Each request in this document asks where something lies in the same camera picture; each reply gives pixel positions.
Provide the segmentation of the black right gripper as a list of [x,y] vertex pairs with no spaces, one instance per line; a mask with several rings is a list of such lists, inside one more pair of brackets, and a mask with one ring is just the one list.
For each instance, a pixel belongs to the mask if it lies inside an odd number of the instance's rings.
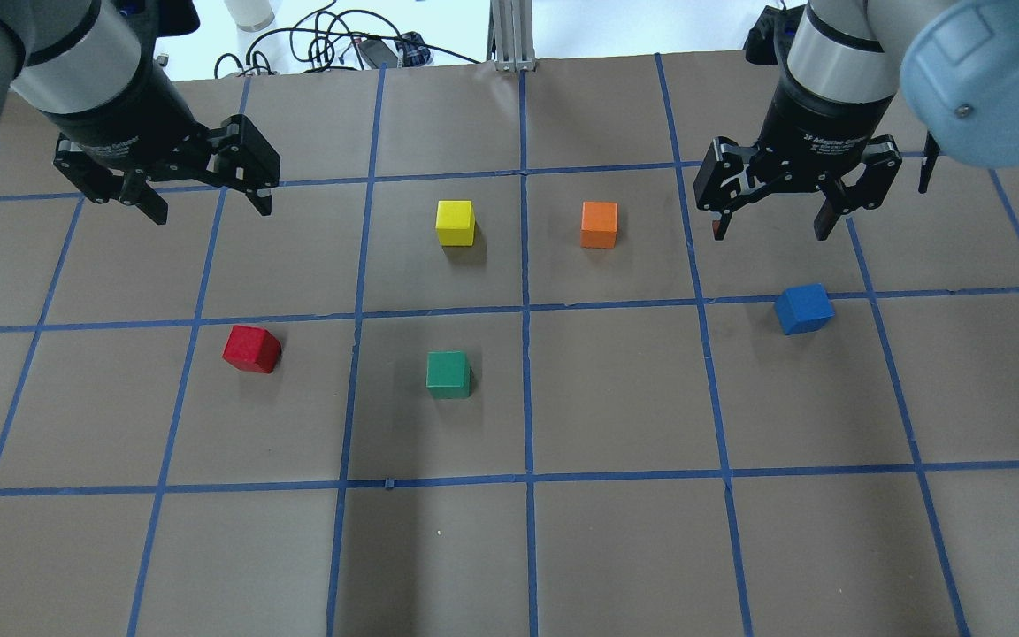
[[[824,194],[813,222],[818,241],[828,238],[846,215],[880,207],[902,163],[893,135],[875,134],[890,101],[842,104],[782,70],[754,145],[713,138],[693,182],[695,205],[710,214],[713,238],[725,240],[733,213],[759,202],[763,184],[777,192],[813,192],[818,185]],[[846,185],[841,177],[858,165],[860,178]]]

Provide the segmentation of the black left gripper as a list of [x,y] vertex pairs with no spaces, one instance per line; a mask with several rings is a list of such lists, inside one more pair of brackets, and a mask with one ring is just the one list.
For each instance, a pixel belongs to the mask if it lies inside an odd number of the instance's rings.
[[244,114],[209,132],[152,59],[142,59],[130,83],[106,104],[42,114],[61,134],[54,168],[89,201],[136,207],[164,226],[167,202],[153,182],[194,179],[239,192],[259,215],[272,215],[279,152]]

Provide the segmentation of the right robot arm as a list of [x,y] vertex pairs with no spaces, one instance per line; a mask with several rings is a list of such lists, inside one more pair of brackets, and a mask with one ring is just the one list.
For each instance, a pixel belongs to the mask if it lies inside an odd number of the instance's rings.
[[725,238],[732,215],[773,194],[820,192],[814,234],[880,207],[902,155],[878,134],[896,96],[926,128],[919,192],[938,156],[1019,166],[1019,1],[808,1],[764,9],[744,45],[777,86],[757,140],[710,144],[697,209]]

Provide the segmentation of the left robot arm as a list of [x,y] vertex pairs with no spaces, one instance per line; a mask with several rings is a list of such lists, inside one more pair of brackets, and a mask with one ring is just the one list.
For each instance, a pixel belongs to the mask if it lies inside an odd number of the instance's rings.
[[272,213],[280,156],[254,122],[195,119],[157,62],[158,39],[195,32],[191,1],[0,1],[0,118],[15,93],[59,129],[52,162],[89,201],[167,221],[155,182],[195,180]]

